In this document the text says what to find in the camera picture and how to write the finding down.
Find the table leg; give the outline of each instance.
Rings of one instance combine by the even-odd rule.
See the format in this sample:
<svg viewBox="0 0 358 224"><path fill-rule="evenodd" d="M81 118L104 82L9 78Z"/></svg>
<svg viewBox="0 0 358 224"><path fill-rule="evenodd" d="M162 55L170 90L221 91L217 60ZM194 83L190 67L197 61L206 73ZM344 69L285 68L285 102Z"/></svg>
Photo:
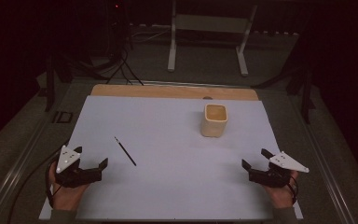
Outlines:
<svg viewBox="0 0 358 224"><path fill-rule="evenodd" d="M248 41L249 34L251 33L252 23L255 17L255 12L257 10L257 6L252 7L251 16L249 17L249 21L246 24L246 29L243 34L243 40L241 42L240 46L237 46L237 57L238 57L238 63L240 65L241 75L244 77L247 77L249 75L248 68L246 66L245 58L243 57L243 50L245 49L246 42Z"/></svg>

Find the dark background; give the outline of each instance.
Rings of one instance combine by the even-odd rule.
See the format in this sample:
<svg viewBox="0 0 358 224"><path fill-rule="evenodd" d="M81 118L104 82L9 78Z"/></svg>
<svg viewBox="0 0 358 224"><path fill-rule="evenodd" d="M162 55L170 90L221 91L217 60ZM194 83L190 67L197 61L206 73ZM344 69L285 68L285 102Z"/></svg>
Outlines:
<svg viewBox="0 0 358 224"><path fill-rule="evenodd" d="M170 24L167 2L129 1L130 20ZM38 92L35 77L46 70L51 40L69 51L84 46L72 8L72 1L0 1L0 130ZM214 12L222 13L221 6ZM291 16L272 22L269 18L277 14ZM291 60L301 57L312 64L313 84L358 161L358 1L315 7L285 3L282 8L266 3L253 30L301 33Z"/></svg>

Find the wire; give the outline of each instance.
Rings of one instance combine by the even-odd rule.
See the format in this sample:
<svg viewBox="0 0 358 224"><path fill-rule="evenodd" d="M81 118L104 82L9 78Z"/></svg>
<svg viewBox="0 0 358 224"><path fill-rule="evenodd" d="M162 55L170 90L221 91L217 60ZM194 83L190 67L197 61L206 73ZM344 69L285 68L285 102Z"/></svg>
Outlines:
<svg viewBox="0 0 358 224"><path fill-rule="evenodd" d="M145 31L145 32L138 32L135 33L131 36L136 36L136 35L152 35L152 34L160 34L161 32L157 32L157 31Z"/></svg>
<svg viewBox="0 0 358 224"><path fill-rule="evenodd" d="M127 64L126 62L127 60L124 61L124 64L126 64L127 68L130 70L131 74L133 77L135 77L136 80L138 80L139 83L141 83L141 85L144 86L144 83L141 81L141 79L139 79L131 70L130 66Z"/></svg>
<svg viewBox="0 0 358 224"><path fill-rule="evenodd" d="M128 58L128 56L129 56L129 54L128 54L128 52L127 52L126 50L124 50L124 51L126 52L126 57L123 59L123 56L120 55L120 58L121 58L121 60L123 60L123 62L122 62L121 65L116 69L116 71L112 73L112 75L110 76L110 78L108 78L108 79L106 80L105 84L109 84L109 82L112 80L113 76L118 72L118 70L121 69L121 67L123 66L124 62L127 61L127 58Z"/></svg>
<svg viewBox="0 0 358 224"><path fill-rule="evenodd" d="M53 193L53 197L54 197L54 195L56 195L56 193L57 193L61 188L62 188L62 185L60 185L60 186L58 187L58 189L56 189L56 191Z"/></svg>
<svg viewBox="0 0 358 224"><path fill-rule="evenodd" d="M116 68L116 67L115 67L115 66L112 66L112 67L110 67L108 70L102 71L101 74L108 73L108 72L112 71L114 68Z"/></svg>
<svg viewBox="0 0 358 224"><path fill-rule="evenodd" d="M130 83L130 84L132 85L132 82L131 82L129 79L127 79L126 75L124 74L123 68L120 68L120 70L121 70L121 75L122 75L124 78L126 78L127 83Z"/></svg>
<svg viewBox="0 0 358 224"><path fill-rule="evenodd" d="M298 184L297 181L295 180L294 177L290 176L294 181L295 181L295 186L296 186L296 196L298 195Z"/></svg>
<svg viewBox="0 0 358 224"><path fill-rule="evenodd" d="M168 33L170 30L171 30L171 29L168 29L168 30L163 31L163 32L160 32L160 33L158 33L158 34L156 34L156 35L152 35L152 36L148 37L147 39L138 40L138 41L133 41L133 42L135 42L135 43L143 43L143 42L146 42L146 41L148 41L148 40L151 40L151 39L153 39L153 38L155 38L155 37L157 37L157 36L159 36L159 35L163 35L163 34L165 34L165 33Z"/></svg>
<svg viewBox="0 0 358 224"><path fill-rule="evenodd" d="M69 139L65 141L64 144L62 145L65 145L69 142ZM10 211L9 211L9 214L8 214L8 218L7 218L7 224L10 224L11 222L11 217L13 216L13 212L14 212L14 206L16 205L16 201L19 199L19 196L20 196L20 193L22 192L24 186L26 183L28 183L28 180L31 178L31 176L46 162L48 161L51 157L53 157L54 155L57 154L58 151L60 151L61 147L59 147L58 149L54 150L53 153L51 153L47 158L45 158L42 162L40 162L34 169L31 173L29 173L27 175L27 177L25 178L24 182L22 182L20 188L19 188L19 191L17 191L17 194L15 195L15 198L14 198L14 202L13 204L11 205L10 207Z"/></svg>

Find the sleeve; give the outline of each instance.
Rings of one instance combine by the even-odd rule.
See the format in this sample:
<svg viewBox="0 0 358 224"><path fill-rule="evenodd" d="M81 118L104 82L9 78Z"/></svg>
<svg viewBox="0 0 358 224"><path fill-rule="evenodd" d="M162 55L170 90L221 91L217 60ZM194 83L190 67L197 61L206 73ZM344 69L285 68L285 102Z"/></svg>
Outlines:
<svg viewBox="0 0 358 224"><path fill-rule="evenodd" d="M51 210L48 224L70 224L75 220L75 211Z"/></svg>
<svg viewBox="0 0 358 224"><path fill-rule="evenodd" d="M294 207L289 208L274 208L274 219L280 220L282 224L297 224L298 220Z"/></svg>

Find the cup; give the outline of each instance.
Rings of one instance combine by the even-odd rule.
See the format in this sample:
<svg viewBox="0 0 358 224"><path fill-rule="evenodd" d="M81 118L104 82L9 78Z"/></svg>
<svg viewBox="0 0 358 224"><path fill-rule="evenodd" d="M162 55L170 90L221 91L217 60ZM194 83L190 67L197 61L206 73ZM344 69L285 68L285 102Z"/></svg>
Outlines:
<svg viewBox="0 0 358 224"><path fill-rule="evenodd" d="M206 105L201 122L201 134L205 137L220 137L227 124L227 110L223 105Z"/></svg>

